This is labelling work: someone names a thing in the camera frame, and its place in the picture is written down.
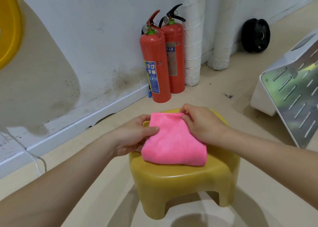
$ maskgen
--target floor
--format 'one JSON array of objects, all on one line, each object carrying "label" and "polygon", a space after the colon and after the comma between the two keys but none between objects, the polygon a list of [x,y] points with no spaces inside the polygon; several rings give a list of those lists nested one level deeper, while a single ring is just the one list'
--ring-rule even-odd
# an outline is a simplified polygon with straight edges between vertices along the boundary
[{"label": "floor", "polygon": [[[269,117],[250,107],[253,90],[260,73],[278,60],[301,38],[318,26],[318,0],[271,26],[268,49],[261,54],[237,52],[224,71],[201,68],[200,83],[186,87],[164,104],[145,97],[69,142],[44,155],[51,169],[103,133],[144,113],[179,108],[184,103],[207,106],[220,113],[234,128],[267,139],[293,142],[278,116]],[[308,149],[318,151],[318,133]],[[0,199],[37,177],[34,164],[0,180]],[[245,160],[241,161],[234,203],[220,208],[206,194],[198,193],[175,199],[164,219],[148,218],[142,210],[129,171],[128,157],[110,162],[69,215],[69,226],[171,226],[171,227],[299,227],[317,226],[317,211],[285,187]]]}]

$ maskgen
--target slotted metal panel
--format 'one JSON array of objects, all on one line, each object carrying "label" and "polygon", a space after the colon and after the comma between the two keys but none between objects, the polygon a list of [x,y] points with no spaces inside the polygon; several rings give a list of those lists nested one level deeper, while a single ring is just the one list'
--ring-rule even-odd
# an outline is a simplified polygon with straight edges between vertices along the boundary
[{"label": "slotted metal panel", "polygon": [[296,145],[306,148],[318,128],[318,41],[296,62],[261,79]]}]

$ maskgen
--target forearm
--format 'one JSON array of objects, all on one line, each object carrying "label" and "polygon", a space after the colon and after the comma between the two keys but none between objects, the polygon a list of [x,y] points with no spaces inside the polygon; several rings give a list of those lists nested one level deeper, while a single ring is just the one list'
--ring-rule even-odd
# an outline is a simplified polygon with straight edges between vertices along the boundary
[{"label": "forearm", "polygon": [[60,226],[113,158],[106,134],[0,202],[0,225]]},{"label": "forearm", "polygon": [[318,209],[318,153],[226,131],[220,146],[249,161]]}]

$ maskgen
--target yellow stool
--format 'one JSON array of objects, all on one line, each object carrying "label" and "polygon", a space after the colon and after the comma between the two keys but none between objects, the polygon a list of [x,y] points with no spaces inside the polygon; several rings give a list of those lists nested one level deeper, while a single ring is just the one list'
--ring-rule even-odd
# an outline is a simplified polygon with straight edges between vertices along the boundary
[{"label": "yellow stool", "polygon": [[18,51],[22,38],[22,19],[17,0],[0,0],[0,69]]},{"label": "yellow stool", "polygon": [[[165,111],[177,112],[179,109]],[[226,123],[218,113],[214,113]],[[149,126],[149,122],[145,122],[144,126]],[[232,203],[240,157],[210,145],[207,146],[207,151],[207,162],[202,167],[159,165],[144,161],[139,152],[129,154],[130,171],[142,208],[150,218],[162,219],[167,201],[196,192],[218,192],[221,207]]]}]

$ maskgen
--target person's right arm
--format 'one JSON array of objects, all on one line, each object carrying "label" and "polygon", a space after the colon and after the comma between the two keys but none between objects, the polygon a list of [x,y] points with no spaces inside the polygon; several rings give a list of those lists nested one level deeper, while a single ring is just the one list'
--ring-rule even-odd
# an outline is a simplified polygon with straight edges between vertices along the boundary
[{"label": "person's right arm", "polygon": [[318,210],[318,153],[252,136],[226,126],[206,107],[185,104],[183,120],[200,141],[234,152]]}]

